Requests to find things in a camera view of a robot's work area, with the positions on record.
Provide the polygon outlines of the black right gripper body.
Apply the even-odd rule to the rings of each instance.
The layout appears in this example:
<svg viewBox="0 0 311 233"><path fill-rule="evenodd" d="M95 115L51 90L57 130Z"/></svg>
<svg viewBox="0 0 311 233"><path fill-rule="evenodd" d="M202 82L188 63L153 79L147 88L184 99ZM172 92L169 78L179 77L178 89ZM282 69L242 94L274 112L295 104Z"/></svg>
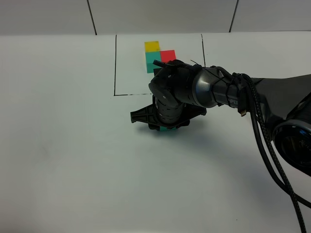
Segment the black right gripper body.
<svg viewBox="0 0 311 233"><path fill-rule="evenodd" d="M206 100L194 94L174 94L174 100L153 96L151 105L130 113L131 122L146 123L151 130L172 130L188 126L191 119L207 113Z"/></svg>

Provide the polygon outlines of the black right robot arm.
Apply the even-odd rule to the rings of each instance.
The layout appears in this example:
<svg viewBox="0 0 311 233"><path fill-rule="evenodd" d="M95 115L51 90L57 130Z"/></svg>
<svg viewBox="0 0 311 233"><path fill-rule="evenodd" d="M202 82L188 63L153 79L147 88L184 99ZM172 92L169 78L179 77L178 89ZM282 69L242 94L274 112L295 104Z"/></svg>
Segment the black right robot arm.
<svg viewBox="0 0 311 233"><path fill-rule="evenodd" d="M311 173L311 77L249 78L222 67L188 65L179 60L154 61L149 83L151 105L131 112L131 121L152 130L188 126L208 108L227 105L241 115L254 103L261 108L268 139L291 166Z"/></svg>

